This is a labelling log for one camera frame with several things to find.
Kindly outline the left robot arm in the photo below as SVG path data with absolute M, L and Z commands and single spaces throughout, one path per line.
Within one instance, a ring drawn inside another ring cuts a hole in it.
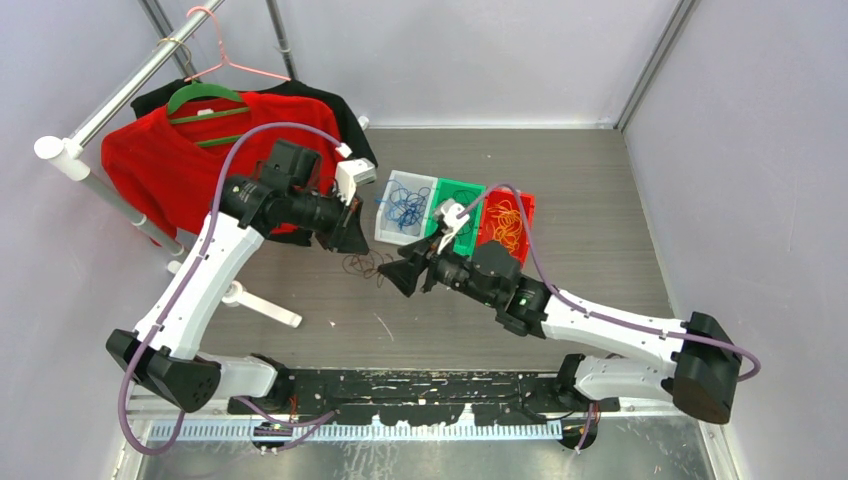
M 319 160 L 313 150 L 279 140 L 258 178 L 232 175 L 207 215 L 198 239 L 156 305 L 131 331 L 116 329 L 106 349 L 137 385 L 186 412 L 225 399 L 239 412 L 246 398 L 269 413 L 289 408 L 289 369 L 260 354 L 205 354 L 206 328 L 246 261 L 284 224 L 313 233 L 320 245 L 342 254 L 365 254 L 359 186 L 376 179 L 370 160 L 336 166 L 332 193 L 308 187 Z

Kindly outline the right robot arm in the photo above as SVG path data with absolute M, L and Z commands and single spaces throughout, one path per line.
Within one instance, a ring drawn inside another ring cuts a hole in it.
M 399 260 L 379 272 L 403 295 L 443 285 L 495 312 L 518 336 L 567 341 L 610 353 L 609 358 L 569 354 L 555 384 L 558 403 L 577 411 L 587 403 L 633 397 L 672 403 L 712 424 L 730 421 L 742 376 L 742 350 L 712 316 L 687 320 L 627 312 L 551 289 L 527 276 L 518 259 L 490 241 L 472 256 L 426 238 L 399 248 Z

